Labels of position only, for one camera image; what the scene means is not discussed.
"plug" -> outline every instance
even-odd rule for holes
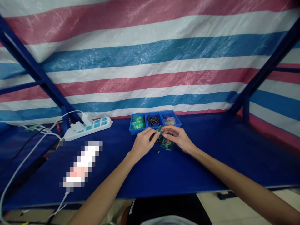
[[[89,114],[83,112],[81,119],[85,123],[86,126],[93,125],[93,120]]]
[[[76,123],[71,123],[70,125],[75,131],[81,131],[84,130],[85,127],[82,125],[82,123],[80,123],[79,121]]]

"blue storage tray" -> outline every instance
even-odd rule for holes
[[[133,122],[133,116],[137,115],[137,116],[143,116],[144,120],[145,120],[145,124],[146,127],[145,128],[141,128],[141,129],[132,129],[131,123]],[[135,114],[131,114],[131,120],[130,120],[130,125],[129,125],[129,131],[131,133],[131,135],[137,135],[138,133],[142,132],[143,130],[145,130],[148,127],[147,125],[147,117],[145,113],[135,113]]]
[[[138,133],[140,133],[141,131],[146,129],[146,128],[132,129],[131,123],[133,122],[134,115],[143,116],[145,119],[146,128],[151,127],[154,130],[156,130],[159,126],[157,124],[153,124],[153,126],[151,126],[151,124],[148,124],[148,117],[159,117],[160,125],[162,125],[162,126],[166,125],[164,118],[174,117],[175,122],[176,122],[176,124],[174,126],[181,127],[181,125],[182,125],[173,110],[166,110],[166,111],[159,111],[159,112],[147,112],[147,113],[135,113],[135,114],[131,114],[131,120],[130,120],[130,125],[129,125],[129,131],[130,131],[131,135],[137,135]]]
[[[174,126],[177,126],[177,127],[181,127],[181,122],[180,120],[178,119],[178,117],[176,116],[176,114],[174,113],[173,110],[165,110],[165,111],[160,111],[160,114],[162,116],[162,120],[163,120],[163,125],[165,126],[166,123],[164,121],[165,118],[167,117],[174,117],[175,118],[175,122],[176,124]]]
[[[159,118],[159,122],[160,124],[158,125],[157,123],[151,125],[148,124],[147,127],[151,127],[153,128],[154,130],[156,130],[160,125],[164,126],[165,124],[163,123],[163,118],[162,118],[162,115],[159,113],[159,112],[147,112],[146,113],[146,123],[148,122],[148,117],[158,117]]]

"power strip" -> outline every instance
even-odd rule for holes
[[[113,123],[113,121],[109,117],[105,117],[102,119],[94,120],[93,124],[88,127],[85,124],[83,124],[83,126],[85,127],[85,129],[83,129],[83,130],[75,130],[74,128],[70,127],[67,130],[64,138],[66,141],[72,141],[74,139],[86,136],[88,134],[92,134],[97,131],[101,131],[101,130],[110,128],[112,123]]]

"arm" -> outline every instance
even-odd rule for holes
[[[184,129],[165,126],[164,137],[197,159],[241,200],[272,224],[300,224],[300,213],[263,186],[197,148]]]
[[[155,132],[149,127],[137,135],[132,150],[87,199],[71,219],[69,225],[101,224],[132,167],[153,147],[160,134],[156,133],[149,141],[150,136]]]

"striped tarpaulin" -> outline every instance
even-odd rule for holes
[[[300,68],[299,43],[279,67]],[[272,72],[250,99],[250,124],[293,152],[300,152],[300,76]]]
[[[224,112],[300,16],[292,0],[13,0],[1,1],[0,13],[73,107],[93,118]],[[299,47],[282,63],[299,63]],[[3,46],[0,55],[0,88],[33,81]],[[276,127],[292,144],[300,82],[283,74],[252,97],[251,123],[267,123],[264,133]],[[0,121],[9,124],[60,115],[40,87],[0,96]]]

